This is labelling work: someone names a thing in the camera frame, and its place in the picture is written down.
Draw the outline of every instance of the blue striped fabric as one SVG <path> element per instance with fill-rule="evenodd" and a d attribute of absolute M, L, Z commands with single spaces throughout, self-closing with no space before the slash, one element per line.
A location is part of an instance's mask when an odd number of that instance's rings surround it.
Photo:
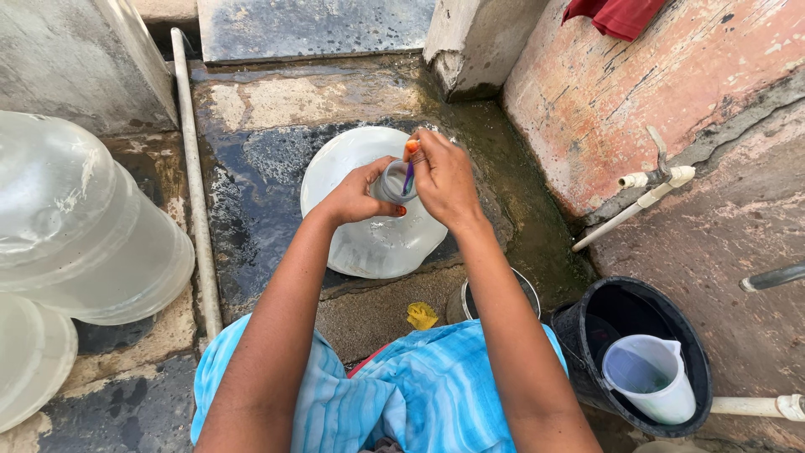
<path fill-rule="evenodd" d="M 194 444 L 248 319 L 224 329 L 201 357 L 190 431 Z M 567 372 L 554 333 L 543 328 Z M 411 332 L 352 379 L 314 332 L 296 401 L 291 451 L 356 453 L 381 437 L 414 453 L 514 451 L 477 320 Z"/>

